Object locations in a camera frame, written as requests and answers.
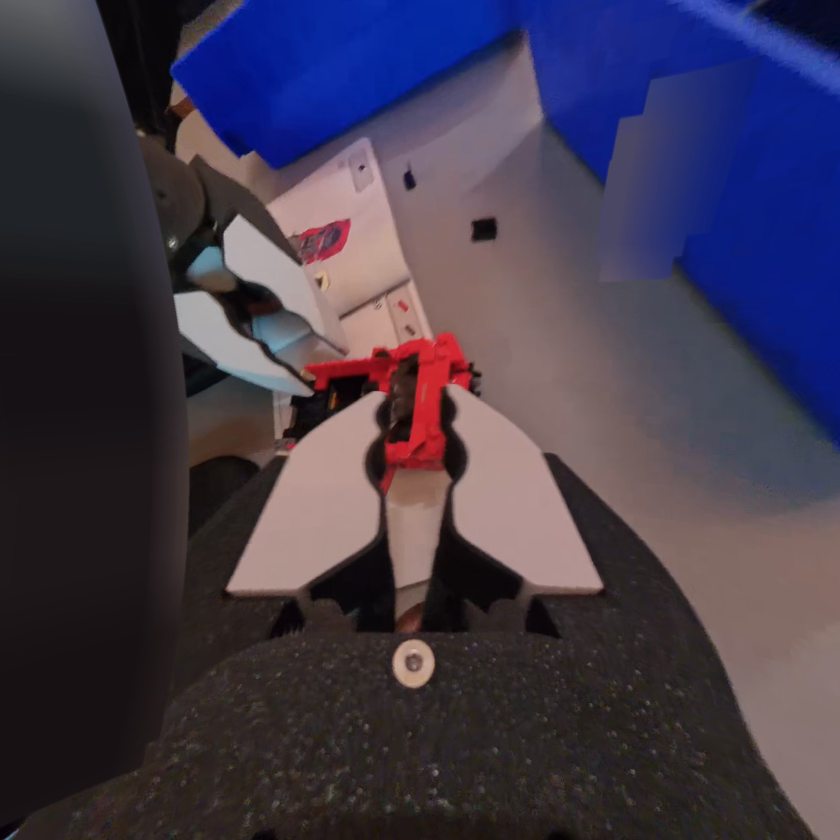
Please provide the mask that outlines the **lego instruction booklet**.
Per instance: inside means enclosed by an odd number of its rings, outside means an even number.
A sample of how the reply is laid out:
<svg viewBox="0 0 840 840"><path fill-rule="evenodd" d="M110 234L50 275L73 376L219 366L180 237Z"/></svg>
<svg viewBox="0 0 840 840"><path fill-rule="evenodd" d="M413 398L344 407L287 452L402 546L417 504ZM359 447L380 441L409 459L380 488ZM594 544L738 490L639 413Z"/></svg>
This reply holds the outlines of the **lego instruction booklet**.
<svg viewBox="0 0 840 840"><path fill-rule="evenodd" d="M354 141L267 207L337 312L348 361L433 338L370 139Z"/></svg>

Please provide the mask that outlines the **blue plastic bin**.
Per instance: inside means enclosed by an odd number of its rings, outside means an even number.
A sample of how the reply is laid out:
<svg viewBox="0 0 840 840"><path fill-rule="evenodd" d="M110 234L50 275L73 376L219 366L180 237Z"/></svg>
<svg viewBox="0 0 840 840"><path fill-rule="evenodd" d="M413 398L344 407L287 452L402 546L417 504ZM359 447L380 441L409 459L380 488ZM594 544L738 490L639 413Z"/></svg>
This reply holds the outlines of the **blue plastic bin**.
<svg viewBox="0 0 840 840"><path fill-rule="evenodd" d="M838 56L736 2L516 5L549 121L601 183L653 81L753 72L717 208L679 262L837 444Z"/></svg>
<svg viewBox="0 0 840 840"><path fill-rule="evenodd" d="M279 169L518 27L507 1L249 1L171 74L230 151Z"/></svg>

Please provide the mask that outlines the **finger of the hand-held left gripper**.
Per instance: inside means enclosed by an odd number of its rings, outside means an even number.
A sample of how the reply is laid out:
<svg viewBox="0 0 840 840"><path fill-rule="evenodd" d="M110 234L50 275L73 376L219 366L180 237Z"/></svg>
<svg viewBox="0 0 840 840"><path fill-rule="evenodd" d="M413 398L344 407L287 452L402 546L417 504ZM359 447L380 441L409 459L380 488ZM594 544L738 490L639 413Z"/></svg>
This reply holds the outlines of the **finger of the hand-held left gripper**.
<svg viewBox="0 0 840 840"><path fill-rule="evenodd" d="M217 368L247 383L289 396L311 396L303 369L314 335L298 316L257 318L256 336L235 327L223 303L205 291L174 296L178 329Z"/></svg>
<svg viewBox="0 0 840 840"><path fill-rule="evenodd" d="M226 267L239 279L267 289L339 356L347 355L350 345L340 317L315 279L243 215L226 226L223 252Z"/></svg>

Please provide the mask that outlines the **red and black lego car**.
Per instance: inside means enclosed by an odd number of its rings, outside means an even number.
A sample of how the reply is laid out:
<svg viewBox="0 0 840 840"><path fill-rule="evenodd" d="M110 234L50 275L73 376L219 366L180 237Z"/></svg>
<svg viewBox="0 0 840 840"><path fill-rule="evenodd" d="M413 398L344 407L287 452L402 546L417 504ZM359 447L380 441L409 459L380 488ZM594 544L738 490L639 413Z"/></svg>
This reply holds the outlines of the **red and black lego car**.
<svg viewBox="0 0 840 840"><path fill-rule="evenodd" d="M291 418L281 441L293 447L317 426L362 397L384 396L374 419L384 428L384 443L374 445L374 474L387 493L397 472L445 468L447 425L455 415L446 408L446 387L458 385L475 396L480 373L468 362L452 333L413 339L394 349L375 348L355 360L309 364L312 395L294 396Z"/></svg>

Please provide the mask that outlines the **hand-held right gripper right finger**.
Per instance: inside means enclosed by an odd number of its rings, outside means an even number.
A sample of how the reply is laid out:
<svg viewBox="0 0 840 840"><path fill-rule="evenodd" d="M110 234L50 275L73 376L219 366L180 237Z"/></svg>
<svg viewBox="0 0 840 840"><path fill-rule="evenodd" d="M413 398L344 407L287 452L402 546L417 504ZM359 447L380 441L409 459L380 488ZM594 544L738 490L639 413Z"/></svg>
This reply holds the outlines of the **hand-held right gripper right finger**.
<svg viewBox="0 0 840 840"><path fill-rule="evenodd" d="M455 536L534 595L597 595L604 584L542 450L459 385L448 385L465 467L450 485Z"/></svg>

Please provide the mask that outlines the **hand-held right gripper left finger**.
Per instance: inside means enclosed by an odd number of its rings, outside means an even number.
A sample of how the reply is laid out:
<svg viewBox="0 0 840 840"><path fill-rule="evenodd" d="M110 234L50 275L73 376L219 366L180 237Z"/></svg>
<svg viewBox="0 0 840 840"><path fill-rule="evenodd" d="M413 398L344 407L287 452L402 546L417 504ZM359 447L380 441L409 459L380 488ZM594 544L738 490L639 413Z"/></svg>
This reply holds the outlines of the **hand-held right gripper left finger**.
<svg viewBox="0 0 840 840"><path fill-rule="evenodd" d="M385 504L370 463L381 441L383 392L364 395L331 416L289 452L234 572L232 597L392 600L395 582Z"/></svg>

